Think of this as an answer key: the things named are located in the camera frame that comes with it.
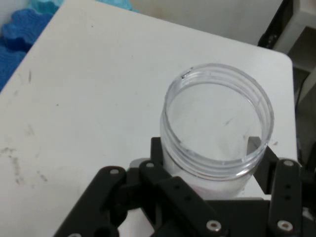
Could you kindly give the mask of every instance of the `blue foam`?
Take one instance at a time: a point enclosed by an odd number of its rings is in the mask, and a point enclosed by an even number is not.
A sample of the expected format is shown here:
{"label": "blue foam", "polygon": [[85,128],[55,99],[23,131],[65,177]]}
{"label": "blue foam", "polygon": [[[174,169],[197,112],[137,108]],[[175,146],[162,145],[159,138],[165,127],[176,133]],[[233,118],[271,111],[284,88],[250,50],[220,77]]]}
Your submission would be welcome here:
{"label": "blue foam", "polygon": [[2,27],[4,42],[11,50],[28,52],[52,15],[37,14],[32,9],[23,9],[13,13],[11,18],[12,21]]}
{"label": "blue foam", "polygon": [[107,3],[113,6],[117,6],[126,10],[133,10],[132,4],[129,2],[129,0],[97,0],[99,2]]}
{"label": "blue foam", "polygon": [[25,52],[15,52],[6,48],[4,40],[0,39],[0,91],[10,79],[15,69],[22,62],[25,55]]}
{"label": "blue foam", "polygon": [[29,8],[34,9],[38,13],[55,14],[64,0],[31,0]]}

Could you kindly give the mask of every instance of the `clear plastic jar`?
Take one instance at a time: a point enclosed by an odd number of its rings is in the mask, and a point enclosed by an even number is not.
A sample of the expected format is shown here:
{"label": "clear plastic jar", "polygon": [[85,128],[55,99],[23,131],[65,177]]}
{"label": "clear plastic jar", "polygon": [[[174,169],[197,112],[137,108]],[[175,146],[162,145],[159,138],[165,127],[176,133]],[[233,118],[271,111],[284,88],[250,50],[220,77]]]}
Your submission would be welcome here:
{"label": "clear plastic jar", "polygon": [[[261,86],[221,64],[192,67],[170,85],[160,120],[164,167],[204,199],[238,194],[268,145],[274,124]],[[261,144],[247,154],[249,137]]]}

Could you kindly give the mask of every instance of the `bolt head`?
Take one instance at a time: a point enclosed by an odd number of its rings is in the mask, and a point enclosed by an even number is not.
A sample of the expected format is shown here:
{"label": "bolt head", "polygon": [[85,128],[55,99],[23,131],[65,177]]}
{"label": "bolt head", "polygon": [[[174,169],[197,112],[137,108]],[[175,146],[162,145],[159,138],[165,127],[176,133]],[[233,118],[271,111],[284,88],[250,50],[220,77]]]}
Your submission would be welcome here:
{"label": "bolt head", "polygon": [[283,164],[287,165],[287,166],[293,166],[294,163],[290,160],[286,160]]}
{"label": "bolt head", "polygon": [[210,220],[206,223],[206,227],[212,232],[219,232],[222,228],[222,225],[218,221]]}
{"label": "bolt head", "polygon": [[283,230],[285,232],[290,232],[293,230],[293,225],[288,222],[288,221],[278,221],[277,223],[277,227],[280,229],[280,230]]}
{"label": "bolt head", "polygon": [[146,167],[147,167],[147,168],[152,168],[152,167],[154,167],[154,164],[153,164],[153,163],[147,163],[147,164],[146,164]]}
{"label": "bolt head", "polygon": [[111,169],[110,174],[118,174],[119,170],[118,169]]}
{"label": "bolt head", "polygon": [[68,237],[81,237],[81,235],[74,233],[74,234],[69,235]]}

